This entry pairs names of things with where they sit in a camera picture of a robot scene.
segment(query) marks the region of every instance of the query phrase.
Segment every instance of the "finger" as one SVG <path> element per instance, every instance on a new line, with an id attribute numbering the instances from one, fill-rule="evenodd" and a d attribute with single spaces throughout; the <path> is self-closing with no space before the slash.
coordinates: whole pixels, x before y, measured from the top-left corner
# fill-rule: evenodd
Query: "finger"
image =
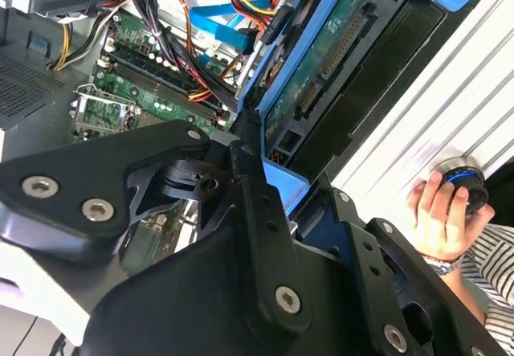
<path id="1" fill-rule="evenodd" d="M 466 206 L 469 191 L 460 187 L 451 201 L 447 219 L 447 241 L 449 243 L 462 243 L 465 239 Z"/>
<path id="2" fill-rule="evenodd" d="M 412 218 L 413 227 L 417 225 L 418 222 L 418 205 L 421 197 L 423 195 L 423 191 L 425 190 L 426 183 L 420 183 L 417 185 L 409 194 L 409 198 L 407 199 L 407 208 L 409 209 L 409 217 Z"/>
<path id="3" fill-rule="evenodd" d="M 425 186 L 425 190 L 423 191 L 423 195 L 418 204 L 419 227 L 428 228 L 428 225 L 430 224 L 430 209 L 432 208 L 434 197 L 437 194 L 437 190 L 442 180 L 443 175 L 439 172 L 434 172 Z"/>
<path id="4" fill-rule="evenodd" d="M 448 207 L 450 206 L 451 196 L 455 186 L 451 182 L 446 182 L 437 192 L 430 209 L 430 230 L 434 237 L 446 239 L 446 221 Z"/>
<path id="5" fill-rule="evenodd" d="M 489 205 L 485 205 L 484 207 L 478 209 L 467 221 L 465 234 L 468 242 L 475 242 L 480 233 L 494 216 L 495 209 Z"/>

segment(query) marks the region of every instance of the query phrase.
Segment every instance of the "striped shirt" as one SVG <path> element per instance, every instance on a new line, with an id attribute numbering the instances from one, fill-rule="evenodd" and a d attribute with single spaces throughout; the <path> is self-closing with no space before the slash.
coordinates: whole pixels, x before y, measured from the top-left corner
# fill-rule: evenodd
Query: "striped shirt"
<path id="1" fill-rule="evenodd" d="M 514 356 L 514 227 L 487 225 L 464 256 L 462 274 L 492 300 L 485 328 Z"/>

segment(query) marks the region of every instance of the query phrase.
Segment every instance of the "ventilation grille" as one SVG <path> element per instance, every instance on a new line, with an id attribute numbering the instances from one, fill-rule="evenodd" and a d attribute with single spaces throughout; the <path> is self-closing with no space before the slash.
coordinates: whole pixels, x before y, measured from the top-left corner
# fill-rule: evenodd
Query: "ventilation grille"
<path id="1" fill-rule="evenodd" d="M 10 127 L 64 87 L 58 80 L 0 55 L 0 126 Z"/>

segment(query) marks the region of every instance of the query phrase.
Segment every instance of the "metal bolt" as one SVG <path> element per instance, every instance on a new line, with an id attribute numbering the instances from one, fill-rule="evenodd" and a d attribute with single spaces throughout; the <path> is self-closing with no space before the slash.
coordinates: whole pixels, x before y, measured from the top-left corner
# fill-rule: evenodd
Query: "metal bolt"
<path id="1" fill-rule="evenodd" d="M 385 232 L 387 232 L 389 234 L 394 233 L 393 227 L 391 225 L 389 225 L 387 222 L 382 223 L 382 226 L 384 227 Z"/>
<path id="2" fill-rule="evenodd" d="M 247 145 L 243 145 L 241 147 L 241 150 L 244 151 L 245 153 L 247 153 L 248 155 L 253 155 L 254 152 L 251 150 L 250 147 L 248 147 Z"/>
<path id="3" fill-rule="evenodd" d="M 279 286 L 275 290 L 275 299 L 279 307 L 287 313 L 297 314 L 300 311 L 300 298 L 288 286 Z"/>
<path id="4" fill-rule="evenodd" d="M 387 324 L 384 327 L 384 335 L 387 342 L 392 345 L 395 350 L 401 354 L 404 354 L 407 351 L 407 340 L 396 326 Z"/>
<path id="5" fill-rule="evenodd" d="M 350 197 L 346 195 L 346 193 L 343 193 L 342 191 L 339 192 L 339 198 L 341 198 L 341 201 L 343 202 L 350 202 Z"/>
<path id="6" fill-rule="evenodd" d="M 49 177 L 29 177 L 22 182 L 22 190 L 25 194 L 34 198 L 50 198 L 59 191 L 59 184 Z"/>
<path id="7" fill-rule="evenodd" d="M 190 129 L 187 134 L 192 137 L 193 139 L 200 140 L 202 139 L 202 135 L 194 131 L 193 129 Z"/>
<path id="8" fill-rule="evenodd" d="M 82 214 L 92 222 L 106 222 L 114 216 L 114 206 L 104 199 L 93 198 L 84 202 Z"/>
<path id="9" fill-rule="evenodd" d="M 485 356 L 485 353 L 479 350 L 476 346 L 471 347 L 471 353 L 473 356 Z"/>

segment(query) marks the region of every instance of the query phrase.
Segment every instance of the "wristwatch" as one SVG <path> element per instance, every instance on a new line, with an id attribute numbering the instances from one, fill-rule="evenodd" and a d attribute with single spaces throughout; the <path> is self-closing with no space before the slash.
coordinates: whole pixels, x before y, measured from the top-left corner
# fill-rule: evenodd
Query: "wristwatch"
<path id="1" fill-rule="evenodd" d="M 460 265 L 463 262 L 464 255 L 460 256 L 457 260 L 453 262 L 436 260 L 435 258 L 424 255 L 422 255 L 422 257 L 425 260 L 425 262 L 429 264 L 430 267 L 433 268 L 439 276 L 445 276 L 446 274 L 453 272 L 457 268 L 460 268 Z"/>

